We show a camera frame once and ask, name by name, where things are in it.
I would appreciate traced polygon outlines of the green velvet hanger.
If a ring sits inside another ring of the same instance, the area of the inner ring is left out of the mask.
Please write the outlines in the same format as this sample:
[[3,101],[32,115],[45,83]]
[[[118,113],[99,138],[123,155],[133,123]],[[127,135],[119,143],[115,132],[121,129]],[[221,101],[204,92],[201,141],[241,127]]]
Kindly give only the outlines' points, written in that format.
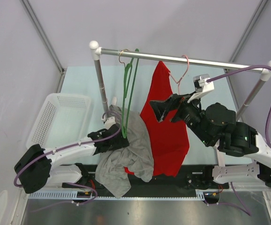
[[120,57],[129,49],[124,49],[119,54],[119,62],[124,65],[124,80],[123,80],[123,103],[122,103],[122,115],[121,115],[121,131],[123,138],[127,138],[128,120],[131,109],[132,97],[134,92],[134,86],[137,77],[137,71],[139,66],[139,59],[136,60],[135,68],[133,68],[134,58],[131,58],[130,62],[125,64],[121,61]]

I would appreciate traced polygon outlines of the grey t shirt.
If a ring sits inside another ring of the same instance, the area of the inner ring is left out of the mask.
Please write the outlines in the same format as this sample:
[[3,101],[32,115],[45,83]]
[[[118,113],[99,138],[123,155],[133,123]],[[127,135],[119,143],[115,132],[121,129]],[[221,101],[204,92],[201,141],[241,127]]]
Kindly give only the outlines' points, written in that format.
[[95,171],[95,180],[117,199],[131,189],[125,168],[144,182],[149,182],[154,173],[149,133],[139,112],[130,111],[127,139],[128,147],[103,153]]

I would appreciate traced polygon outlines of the red t shirt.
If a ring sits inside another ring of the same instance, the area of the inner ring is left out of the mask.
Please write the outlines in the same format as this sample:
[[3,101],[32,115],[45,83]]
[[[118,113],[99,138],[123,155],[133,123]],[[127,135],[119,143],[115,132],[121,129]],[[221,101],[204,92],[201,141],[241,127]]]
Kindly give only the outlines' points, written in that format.
[[186,125],[181,121],[170,122],[176,110],[171,111],[165,120],[159,123],[150,106],[150,101],[163,101],[173,94],[169,77],[169,69],[162,61],[159,61],[152,76],[146,102],[140,113],[150,138],[154,159],[153,176],[162,174],[177,176],[190,148]]

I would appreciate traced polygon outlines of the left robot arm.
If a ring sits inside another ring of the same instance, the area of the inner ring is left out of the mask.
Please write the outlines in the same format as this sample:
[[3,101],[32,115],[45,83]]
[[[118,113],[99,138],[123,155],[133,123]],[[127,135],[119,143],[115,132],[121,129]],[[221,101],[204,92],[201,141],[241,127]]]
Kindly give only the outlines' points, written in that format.
[[52,171],[79,157],[88,157],[129,146],[118,124],[89,133],[79,142],[62,147],[42,148],[34,144],[14,166],[14,186],[32,194],[52,178]]

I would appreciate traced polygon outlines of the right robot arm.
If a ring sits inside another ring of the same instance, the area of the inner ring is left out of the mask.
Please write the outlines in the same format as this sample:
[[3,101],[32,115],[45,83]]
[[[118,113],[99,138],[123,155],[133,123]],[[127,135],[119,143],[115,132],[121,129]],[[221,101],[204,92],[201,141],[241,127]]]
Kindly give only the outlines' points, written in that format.
[[237,121],[235,111],[220,103],[203,110],[201,100],[192,100],[190,94],[172,94],[166,100],[152,100],[149,104],[158,122],[163,122],[171,111],[175,111],[170,122],[184,122],[204,146],[216,148],[232,157],[247,157],[255,161],[245,168],[233,166],[230,172],[227,168],[214,167],[212,172],[201,176],[206,188],[235,181],[237,177],[254,177],[271,188],[271,144],[253,127]]

